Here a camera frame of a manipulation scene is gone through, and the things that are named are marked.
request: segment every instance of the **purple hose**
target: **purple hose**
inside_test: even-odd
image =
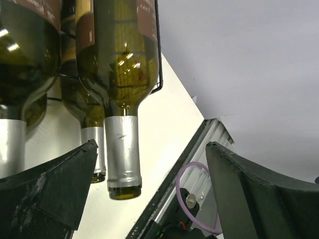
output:
[[[209,170],[208,168],[199,162],[191,162],[189,164],[186,164],[185,166],[183,166],[178,174],[177,174],[177,178],[176,178],[176,196],[177,196],[177,200],[179,202],[180,207],[182,208],[182,210],[184,211],[184,213],[186,214],[186,216],[188,216],[188,218],[195,224],[199,225],[203,230],[215,234],[215,235],[219,235],[222,232],[216,230],[216,226],[217,226],[217,219],[218,219],[218,213],[216,212],[216,218],[215,218],[215,225],[214,228],[210,228],[208,226],[206,226],[205,224],[201,223],[199,220],[197,220],[187,209],[185,203],[183,202],[183,199],[181,197],[181,193],[180,193],[180,178],[182,177],[183,173],[186,171],[186,169],[188,169],[191,166],[198,166],[201,167],[203,169],[205,169],[205,171],[209,174]]]

